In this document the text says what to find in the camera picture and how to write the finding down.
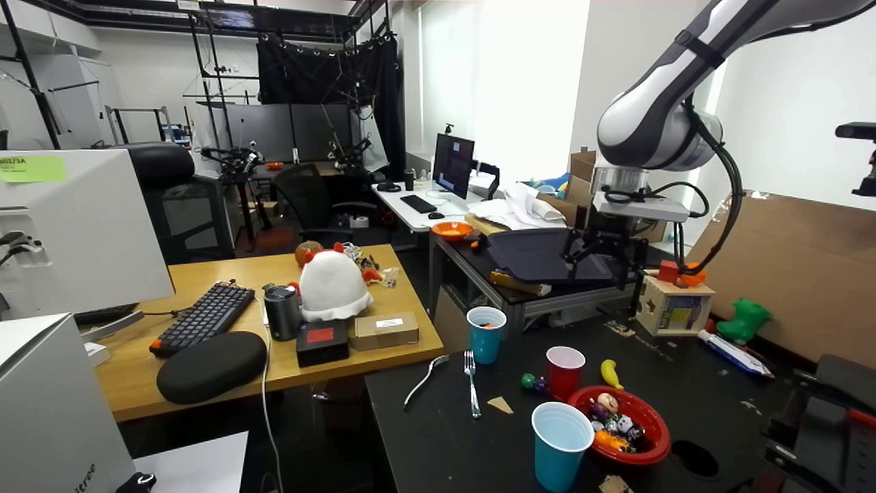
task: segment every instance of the ceiling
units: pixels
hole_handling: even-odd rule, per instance
[[[289,42],[347,42],[387,0],[27,0],[84,24],[191,29],[188,17],[221,35],[276,32]]]

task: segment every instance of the robotic arm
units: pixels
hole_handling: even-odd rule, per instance
[[[701,270],[738,216],[742,175],[721,146],[716,118],[692,110],[692,90],[744,44],[822,29],[874,6],[876,0],[712,0],[601,114],[597,131],[600,151],[614,166],[607,181],[601,175],[593,177],[601,185],[593,194],[593,209],[600,214],[675,222],[675,233],[682,236],[682,222],[695,214],[648,191],[644,170],[684,172],[716,154],[733,184],[733,205],[716,247],[695,268]]]

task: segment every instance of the white helmet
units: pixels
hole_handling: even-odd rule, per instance
[[[372,305],[358,265],[332,248],[303,265],[299,288],[306,320],[347,320]]]

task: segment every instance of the red cup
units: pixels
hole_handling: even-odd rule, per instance
[[[548,347],[548,395],[566,402],[581,387],[584,353],[569,346]]]

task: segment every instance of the wooden desk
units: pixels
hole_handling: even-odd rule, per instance
[[[391,247],[366,247],[366,255],[374,255],[374,259],[387,265],[400,265]],[[419,342],[417,346],[396,346],[387,351],[350,351],[350,359],[332,361],[332,363],[314,363],[300,369],[295,359],[295,342],[274,342],[267,328],[263,325],[263,285],[265,281],[289,281],[299,279],[299,265],[293,255],[272,255],[272,257],[246,257],[246,259],[218,259],[218,262],[185,262],[169,268],[176,281],[176,296],[161,302],[147,302],[140,310],[142,311],[168,311],[168,310],[183,310],[191,307],[214,281],[236,279],[244,288],[254,288],[258,298],[248,305],[248,310],[236,324],[236,332],[254,332],[265,340],[272,353],[272,372],[267,372],[267,390],[289,390],[289,387],[306,387],[347,376],[365,376],[374,369],[391,369],[414,361],[433,359],[444,351],[444,342],[428,317],[424,307],[419,305],[411,279],[400,268],[400,285],[372,285],[374,305],[370,307],[372,316],[391,316],[391,311],[414,311],[419,324]],[[105,361],[96,372],[100,380],[100,390],[109,400],[109,407],[117,422],[127,420],[142,420],[155,413],[180,410],[183,405],[168,402],[155,390],[155,376],[161,366],[161,359],[147,353],[147,342],[159,336],[169,324],[169,316],[147,316],[140,324],[106,336],[109,346],[109,361]],[[237,387],[211,402],[248,398],[259,392],[259,379]]]

